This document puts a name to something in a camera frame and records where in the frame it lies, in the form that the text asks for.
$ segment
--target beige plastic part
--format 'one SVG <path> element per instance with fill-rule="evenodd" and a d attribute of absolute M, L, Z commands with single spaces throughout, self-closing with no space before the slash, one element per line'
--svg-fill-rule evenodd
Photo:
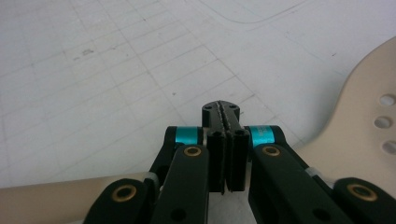
<path fill-rule="evenodd" d="M 324 179 L 361 178 L 396 198 L 395 96 L 393 37 L 355 67 L 327 127 L 296 152 Z"/>
<path fill-rule="evenodd" d="M 115 175 L 0 189 L 0 223 L 69 223 L 84 219 L 102 191 L 123 178 L 143 181 L 152 173 Z"/>

